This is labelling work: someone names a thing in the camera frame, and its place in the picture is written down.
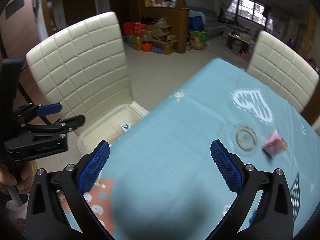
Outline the pink crumpled paper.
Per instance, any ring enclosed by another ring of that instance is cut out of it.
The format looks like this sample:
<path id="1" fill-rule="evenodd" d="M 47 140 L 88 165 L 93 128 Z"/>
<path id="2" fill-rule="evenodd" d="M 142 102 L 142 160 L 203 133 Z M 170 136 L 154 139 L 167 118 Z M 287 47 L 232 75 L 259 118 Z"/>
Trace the pink crumpled paper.
<path id="1" fill-rule="evenodd" d="M 280 136 L 278 130 L 275 130 L 263 143 L 262 148 L 268 155 L 273 157 L 286 151 L 288 146 L 287 142 Z"/>

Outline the near cream quilted chair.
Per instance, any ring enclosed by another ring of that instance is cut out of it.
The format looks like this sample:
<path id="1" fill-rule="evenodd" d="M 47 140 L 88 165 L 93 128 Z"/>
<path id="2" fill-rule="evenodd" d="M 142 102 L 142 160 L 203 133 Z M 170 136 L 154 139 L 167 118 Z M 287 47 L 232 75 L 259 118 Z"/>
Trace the near cream quilted chair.
<path id="1" fill-rule="evenodd" d="M 134 102 L 123 38 L 114 12 L 95 15 L 40 42 L 26 54 L 30 72 L 61 119 L 84 115 L 76 130 Z"/>

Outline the clear round gold coaster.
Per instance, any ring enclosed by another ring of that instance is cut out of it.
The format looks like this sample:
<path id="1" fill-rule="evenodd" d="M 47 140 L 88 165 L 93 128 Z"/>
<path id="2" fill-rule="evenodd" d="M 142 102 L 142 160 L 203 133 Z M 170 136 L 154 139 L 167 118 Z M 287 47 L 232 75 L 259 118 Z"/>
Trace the clear round gold coaster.
<path id="1" fill-rule="evenodd" d="M 230 145 L 238 152 L 251 153 L 258 145 L 255 130 L 247 124 L 236 124 L 230 136 Z"/>

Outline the pile of cardboard boxes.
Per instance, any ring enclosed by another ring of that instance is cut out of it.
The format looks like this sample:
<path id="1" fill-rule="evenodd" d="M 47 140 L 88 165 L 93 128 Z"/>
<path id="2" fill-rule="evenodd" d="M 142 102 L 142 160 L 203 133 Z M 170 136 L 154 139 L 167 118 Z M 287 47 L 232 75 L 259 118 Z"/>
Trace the pile of cardboard boxes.
<path id="1" fill-rule="evenodd" d="M 156 54 L 170 55 L 175 51 L 177 40 L 164 18 L 152 24 L 134 23 L 132 30 L 131 47 L 136 51 L 142 51 L 142 43 L 152 43 L 151 52 Z"/>

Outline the light blue patterned tablecloth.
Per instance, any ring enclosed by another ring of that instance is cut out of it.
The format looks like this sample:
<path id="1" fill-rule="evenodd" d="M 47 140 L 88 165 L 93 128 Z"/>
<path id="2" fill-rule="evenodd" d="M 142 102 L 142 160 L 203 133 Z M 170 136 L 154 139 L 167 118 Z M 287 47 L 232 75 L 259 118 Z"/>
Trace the light blue patterned tablecloth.
<path id="1" fill-rule="evenodd" d="M 236 124 L 251 126 L 251 153 L 230 145 Z M 268 155 L 278 130 L 287 150 Z M 299 232 L 319 204 L 319 135 L 269 87 L 214 59 L 111 147 L 85 201 L 115 239 L 205 239 L 236 198 L 210 155 L 214 140 L 261 171 L 284 171 Z"/>

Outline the grey sofa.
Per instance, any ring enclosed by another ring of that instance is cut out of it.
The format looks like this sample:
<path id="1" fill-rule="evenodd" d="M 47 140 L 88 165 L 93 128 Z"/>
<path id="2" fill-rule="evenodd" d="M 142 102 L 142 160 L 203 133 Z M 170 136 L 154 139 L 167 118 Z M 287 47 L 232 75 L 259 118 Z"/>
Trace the grey sofa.
<path id="1" fill-rule="evenodd" d="M 196 16 L 201 16 L 208 40 L 222 35 L 226 29 L 226 25 L 217 20 L 217 14 L 213 10 L 202 7 L 189 7 L 189 17 Z"/>

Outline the white blue small packet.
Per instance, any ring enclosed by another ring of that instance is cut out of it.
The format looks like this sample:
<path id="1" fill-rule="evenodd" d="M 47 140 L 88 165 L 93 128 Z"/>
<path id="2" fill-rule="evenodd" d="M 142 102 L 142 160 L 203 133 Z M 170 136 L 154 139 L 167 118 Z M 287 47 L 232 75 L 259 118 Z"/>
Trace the white blue small packet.
<path id="1" fill-rule="evenodd" d="M 129 122 L 124 122 L 121 125 L 121 129 L 123 130 L 123 133 L 127 133 L 129 130 L 131 130 L 131 124 Z"/>

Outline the cream quilted chair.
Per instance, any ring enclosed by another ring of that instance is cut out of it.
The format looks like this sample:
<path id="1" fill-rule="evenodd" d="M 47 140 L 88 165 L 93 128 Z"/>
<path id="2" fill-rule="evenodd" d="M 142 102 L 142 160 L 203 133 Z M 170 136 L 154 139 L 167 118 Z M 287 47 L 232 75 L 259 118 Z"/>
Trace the cream quilted chair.
<path id="1" fill-rule="evenodd" d="M 134 102 L 123 38 L 114 12 L 95 15 L 40 42 L 26 54 L 30 72 L 61 119 L 84 115 L 76 130 Z"/>
<path id="2" fill-rule="evenodd" d="M 261 31 L 247 73 L 270 87 L 301 113 L 319 82 L 319 75 L 298 53 Z"/>

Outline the orange plastic bucket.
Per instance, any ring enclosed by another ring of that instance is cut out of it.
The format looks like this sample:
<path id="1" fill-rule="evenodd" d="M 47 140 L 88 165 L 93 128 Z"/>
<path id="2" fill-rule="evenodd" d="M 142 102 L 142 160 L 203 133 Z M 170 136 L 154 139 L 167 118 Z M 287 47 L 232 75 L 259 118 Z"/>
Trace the orange plastic bucket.
<path id="1" fill-rule="evenodd" d="M 153 47 L 152 43 L 142 43 L 141 44 L 141 49 L 145 53 L 151 52 L 152 47 Z"/>

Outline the middle cream quilted chair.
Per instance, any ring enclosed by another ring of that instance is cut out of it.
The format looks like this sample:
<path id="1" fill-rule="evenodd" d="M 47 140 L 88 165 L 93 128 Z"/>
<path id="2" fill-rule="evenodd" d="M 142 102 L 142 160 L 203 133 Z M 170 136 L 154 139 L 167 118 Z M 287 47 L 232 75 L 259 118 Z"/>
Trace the middle cream quilted chair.
<path id="1" fill-rule="evenodd" d="M 301 113 L 319 82 L 319 75 L 298 53 L 261 31 L 247 73 L 270 87 Z"/>

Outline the brown wooden cabinet counter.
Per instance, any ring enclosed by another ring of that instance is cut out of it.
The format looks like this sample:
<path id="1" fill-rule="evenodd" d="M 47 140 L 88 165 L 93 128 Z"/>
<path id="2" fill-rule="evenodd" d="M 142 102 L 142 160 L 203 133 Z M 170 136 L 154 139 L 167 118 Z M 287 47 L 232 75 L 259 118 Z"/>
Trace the brown wooden cabinet counter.
<path id="1" fill-rule="evenodd" d="M 170 25 L 170 33 L 177 40 L 175 52 L 184 54 L 187 46 L 189 10 L 186 8 L 145 7 L 144 17 L 153 18 L 156 22 L 164 18 Z"/>

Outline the low coffee table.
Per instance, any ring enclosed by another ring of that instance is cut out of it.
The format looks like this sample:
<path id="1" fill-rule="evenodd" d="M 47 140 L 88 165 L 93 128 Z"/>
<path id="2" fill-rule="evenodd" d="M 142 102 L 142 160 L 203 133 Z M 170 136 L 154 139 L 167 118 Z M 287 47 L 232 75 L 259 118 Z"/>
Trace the low coffee table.
<path id="1" fill-rule="evenodd" d="M 226 46 L 229 49 L 233 49 L 234 44 L 238 45 L 243 52 L 248 52 L 251 43 L 249 41 L 245 41 L 243 38 L 240 38 L 239 35 L 229 33 L 227 37 Z"/>

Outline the clear plastic bin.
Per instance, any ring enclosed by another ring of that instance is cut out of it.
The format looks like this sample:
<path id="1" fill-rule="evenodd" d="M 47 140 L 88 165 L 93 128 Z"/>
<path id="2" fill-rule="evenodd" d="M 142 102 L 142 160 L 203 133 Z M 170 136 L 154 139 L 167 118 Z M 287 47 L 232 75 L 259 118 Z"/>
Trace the clear plastic bin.
<path id="1" fill-rule="evenodd" d="M 132 129 L 148 114 L 149 111 L 135 101 L 129 105 L 119 105 L 93 122 L 79 135 L 78 149 L 85 155 L 91 153 L 102 140 L 113 145 L 125 134 L 121 129 L 124 122 L 129 122 Z"/>

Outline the barred window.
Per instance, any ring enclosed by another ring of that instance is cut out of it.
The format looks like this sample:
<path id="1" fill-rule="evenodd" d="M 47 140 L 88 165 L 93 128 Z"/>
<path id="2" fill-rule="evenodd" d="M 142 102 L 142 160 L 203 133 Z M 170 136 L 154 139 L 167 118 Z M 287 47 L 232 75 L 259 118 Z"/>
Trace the barred window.
<path id="1" fill-rule="evenodd" d="M 256 0 L 232 0 L 225 17 L 231 21 L 238 17 L 247 19 L 268 31 L 273 31 L 271 7 Z"/>

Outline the colourful green shopping bag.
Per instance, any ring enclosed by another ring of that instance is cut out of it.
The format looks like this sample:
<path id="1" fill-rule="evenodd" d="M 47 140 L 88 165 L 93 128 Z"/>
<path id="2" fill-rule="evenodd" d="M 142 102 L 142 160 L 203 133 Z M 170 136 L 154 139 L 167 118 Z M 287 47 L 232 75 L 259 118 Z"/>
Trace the colourful green shopping bag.
<path id="1" fill-rule="evenodd" d="M 190 48 L 195 50 L 204 50 L 207 41 L 206 31 L 190 31 Z"/>

